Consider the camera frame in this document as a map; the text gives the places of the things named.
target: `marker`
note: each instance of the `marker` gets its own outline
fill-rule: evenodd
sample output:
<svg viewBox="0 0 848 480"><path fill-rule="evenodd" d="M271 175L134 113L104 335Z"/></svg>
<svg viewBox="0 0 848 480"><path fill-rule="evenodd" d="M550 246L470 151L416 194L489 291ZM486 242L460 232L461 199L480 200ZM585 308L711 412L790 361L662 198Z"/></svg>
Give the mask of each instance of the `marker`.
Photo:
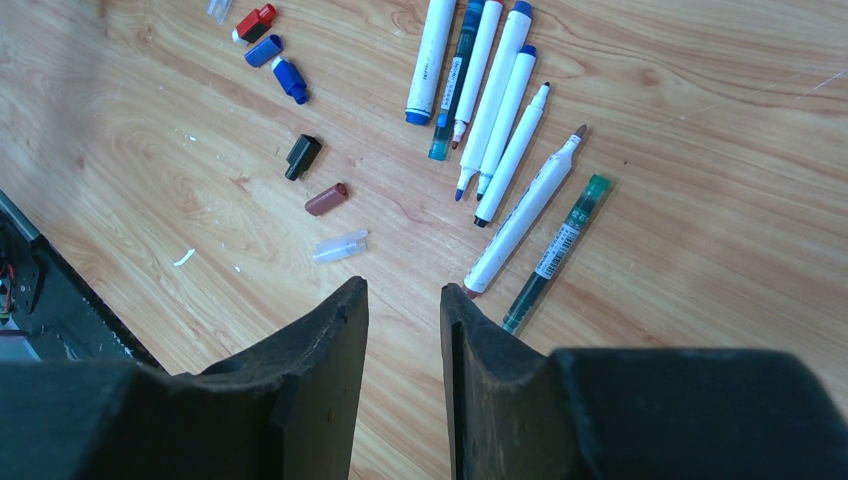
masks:
<svg viewBox="0 0 848 480"><path fill-rule="evenodd" d="M533 45L523 46L515 58L515 66L512 68L509 82L506 84L503 102L501 102L501 108L498 110L495 126L492 127L492 136L486 146L483 163L480 165L480 178L477 180L478 202L483 198L486 189L489 188L492 175L498 168L506 141L509 139L509 132L512 130L512 124L515 123L518 107L524 100L524 91L527 90L527 82L530 81L530 74L533 73L535 65L536 47Z"/></svg>
<svg viewBox="0 0 848 480"><path fill-rule="evenodd" d="M527 108L524 109L524 115L521 116L518 126L515 127L515 133L509 140L509 145L507 145L503 158L498 164L495 176L492 177L492 183L489 184L489 189L486 191L483 201L477 206L477 211L474 213L474 225L481 228L485 227L494 218L506 189L509 187L509 182L512 180L512 175L518 168L521 157L527 150L527 145L530 144L530 138L533 137L536 126L539 125L539 119L542 118L542 113L545 110L545 102L548 100L550 89L550 84L546 82L539 88L539 93L533 97L530 105L527 105Z"/></svg>
<svg viewBox="0 0 848 480"><path fill-rule="evenodd" d="M465 77L465 85L459 96L459 105L456 107L456 116L453 126L453 138L451 148L456 150L468 123L471 122L471 114L474 113L474 104L477 103L477 94L480 93L480 83L486 64L489 63L489 53L492 51L492 42L498 23L501 21L503 3L501 0L486 0L483 6L483 15L480 17L480 27L477 29L477 39L474 40L474 49L471 51L471 60L468 62L468 73Z"/></svg>
<svg viewBox="0 0 848 480"><path fill-rule="evenodd" d="M548 160L542 165L521 200L515 205L512 213L509 214L492 241L489 242L489 246L483 251L483 255L466 275L464 290L469 297L476 298L486 291L489 283L503 267L504 262L515 250L524 234L527 233L530 225L533 224L545 204L548 203L556 189L565 180L565 176L571 170L571 155L577 145L580 144L585 133L586 125L583 125L574 132L574 135L558 152L548 157Z"/></svg>
<svg viewBox="0 0 848 480"><path fill-rule="evenodd" d="M498 110L501 108L504 92L506 92L506 84L512 73L518 51L524 46L524 40L527 38L527 32L530 30L532 21L533 7L522 1L516 2L515 7L506 17L498 51L495 52L495 59L492 60L492 68L489 70L489 76L486 79L486 88L483 89L483 96L480 98L480 107L477 109L474 128L471 129L468 144L465 146L462 159L459 162L461 169L459 181L456 184L455 198L457 201L462 198L465 189L468 188L471 177L480 170L483 154L486 153L486 146L489 144L489 137L492 135L492 127L495 126L495 119Z"/></svg>
<svg viewBox="0 0 848 480"><path fill-rule="evenodd" d="M433 160L444 160L448 156L448 140L453 128L453 119L456 115L456 107L459 104L459 95L465 83L465 75L468 72L468 61L474 48L474 39L477 37L477 27L480 25L480 16L483 13L483 0L469 0L462 18L462 30L459 34L459 42L456 44L456 53L451 62L448 81L445 85L445 93L442 97L442 105L436 120L436 131L433 132L433 144L430 146L429 157Z"/></svg>
<svg viewBox="0 0 848 480"><path fill-rule="evenodd" d="M536 265L536 270L527 279L527 283L524 284L518 298L509 307L509 311L504 317L504 330L514 333L527 317L545 286L559 269L562 260L568 255L571 246L580 236L583 226L586 225L589 216L592 215L592 210L604 198L608 188L609 180L600 175L592 175L592 178L589 179L589 184L586 185L583 194L574 204L571 213L568 214L554 240L548 246L545 254L542 255L542 259L539 260L539 264Z"/></svg>
<svg viewBox="0 0 848 480"><path fill-rule="evenodd" d="M421 45L418 47L415 74L412 76L409 98L406 100L406 121L409 123L430 123L454 7L456 0L430 0L424 32L421 34Z"/></svg>

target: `white label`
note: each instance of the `white label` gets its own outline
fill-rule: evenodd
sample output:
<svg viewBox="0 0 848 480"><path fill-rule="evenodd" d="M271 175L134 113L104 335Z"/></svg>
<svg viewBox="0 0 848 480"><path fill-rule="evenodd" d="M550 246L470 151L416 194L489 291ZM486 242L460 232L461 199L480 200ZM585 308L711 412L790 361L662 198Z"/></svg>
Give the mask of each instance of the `white label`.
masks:
<svg viewBox="0 0 848 480"><path fill-rule="evenodd" d="M548 251L545 252L542 259L539 260L539 264L536 265L536 274L550 280L554 276L554 273L556 273L559 263L568 253L571 245L577 240L578 235L580 235L580 230L563 224L554 241L548 247Z"/></svg>
<svg viewBox="0 0 848 480"><path fill-rule="evenodd" d="M456 89L456 79L459 77L459 67L462 65L462 57L453 57L451 71L448 73L448 84L445 86L445 94L442 96L442 110L450 109L450 102L453 100L454 90Z"/></svg>

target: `wood grain surface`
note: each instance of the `wood grain surface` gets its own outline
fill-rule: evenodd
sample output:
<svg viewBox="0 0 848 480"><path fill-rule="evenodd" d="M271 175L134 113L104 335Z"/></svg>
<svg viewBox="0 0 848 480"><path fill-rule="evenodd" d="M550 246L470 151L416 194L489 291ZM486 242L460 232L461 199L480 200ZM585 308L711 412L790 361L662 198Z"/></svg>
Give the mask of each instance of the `wood grain surface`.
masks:
<svg viewBox="0 0 848 480"><path fill-rule="evenodd" d="M351 476L445 478L440 288L587 123L575 169L483 311L502 318L601 173L614 188L523 332L529 345L785 349L845 411L848 4L808 5L536 2L528 90L550 81L552 95L494 228L479 229L477 203L453 200L460 152L428 160L432 128L403 121L426 0L278 4L272 31L309 83L305 106L230 40L259 3L236 0L218 26L205 0L7 0L0 188L172 373L362 275L371 326ZM325 147L290 182L300 133ZM338 181L347 203L304 211ZM360 228L366 254L313 264L316 243Z"/></svg>

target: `scratch on table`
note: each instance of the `scratch on table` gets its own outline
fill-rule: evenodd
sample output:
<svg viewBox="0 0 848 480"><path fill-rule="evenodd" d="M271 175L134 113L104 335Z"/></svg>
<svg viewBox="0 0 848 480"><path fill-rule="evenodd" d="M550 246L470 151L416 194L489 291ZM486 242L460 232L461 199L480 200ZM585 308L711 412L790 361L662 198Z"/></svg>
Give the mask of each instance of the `scratch on table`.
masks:
<svg viewBox="0 0 848 480"><path fill-rule="evenodd" d="M179 267L179 266L181 266L182 264L184 264L185 262L187 262L187 261L188 261L188 259L189 259L189 258L191 258L191 256L192 256L192 255L194 255L194 249L193 249L193 248L189 249L189 251L188 251L188 252L186 252L186 254L185 254L185 256L184 256L183 258L181 258L181 259L177 260L176 262L174 262L174 266L175 266L175 267Z"/></svg>
<svg viewBox="0 0 848 480"><path fill-rule="evenodd" d="M746 99L746 98L748 98L748 97L750 97L750 96L752 96L752 95L756 95L756 94L758 94L758 93L760 93L760 92L764 92L764 91L766 91L766 90L770 90L770 89L772 89L772 88L774 88L774 87L777 87L777 86L779 86L779 85L783 85L784 83L787 83L787 82L790 82L790 81L792 81L792 80L795 80L796 78L798 78L798 77L800 77L800 76L802 76L802 75L808 75L808 74L811 74L811 73L813 73L813 72L815 72L815 71L817 71L817 70L820 70L820 69L822 69L822 68L825 68L825 67L827 67L827 66L829 66L829 65L833 65L834 63L837 63L837 62L839 62L839 61L842 61L842 60L844 60L844 59L846 59L846 58L848 58L848 55L842 55L841 57L835 58L835 59L833 59L833 60L831 60L831 61L829 61L829 62L823 63L823 64L818 65L818 66L816 66L816 67L813 67L813 68L810 68L810 69L807 69L807 70L802 70L802 71L800 71L800 72L796 73L795 75L792 75L792 76L791 76L791 77L789 77L789 78L786 78L786 79L781 80L781 81L779 81L779 82L772 83L771 85L767 85L767 86L765 86L765 87L763 87L763 88L760 88L760 89L758 89L758 90L754 90L753 92L749 92L749 93L746 93L745 95L740 95L740 96L738 96L738 97L733 97L733 98L729 98L729 99L727 99L727 100L723 100L723 101L721 101L721 102L718 102L718 103L716 103L716 104L710 105L710 106L708 106L708 107L704 107L704 108L701 108L701 109L699 109L699 110L695 110L694 112L689 112L689 113L685 113L685 114L682 114L682 115L675 115L674 117L670 117L670 118L667 118L667 119L665 119L665 120L663 120L663 121L661 121L661 122L655 123L655 124L651 125L649 128L655 128L655 127L658 127L658 126L660 126L660 125L665 125L666 123L674 122L674 121L677 121L677 120L686 120L686 117L688 117L688 116L696 115L696 114L699 114L699 113L703 113L703 112L706 112L706 111L708 111L708 110L712 110L712 109L714 109L714 108L716 108L716 107L720 107L720 106L722 106L722 105L726 105L726 104L728 104L728 103L733 103L733 102L738 102L739 100L744 100L744 99ZM826 85L829 81L834 80L835 78L838 78L838 77L839 77L839 76L841 76L841 75L842 75L842 73L838 73L838 74L836 74L836 75L835 75L834 77L832 77L830 80L825 81L822 85L819 85L819 86L817 86L817 87L813 88L813 90L811 90L810 92L815 91L817 88L821 88L822 86Z"/></svg>
<svg viewBox="0 0 848 480"><path fill-rule="evenodd" d="M830 82L836 80L837 78L841 77L842 75L844 75L846 71L848 71L848 69L842 70L841 72L837 73L836 75L828 78L827 80L823 81L822 83L820 83L820 84L816 85L815 87L807 90L806 92L804 92L803 95L799 95L799 96L795 97L795 100L798 100L799 98L802 98L802 97L806 97L807 95L815 92L816 90L820 89L821 87L827 85L828 83L830 83Z"/></svg>

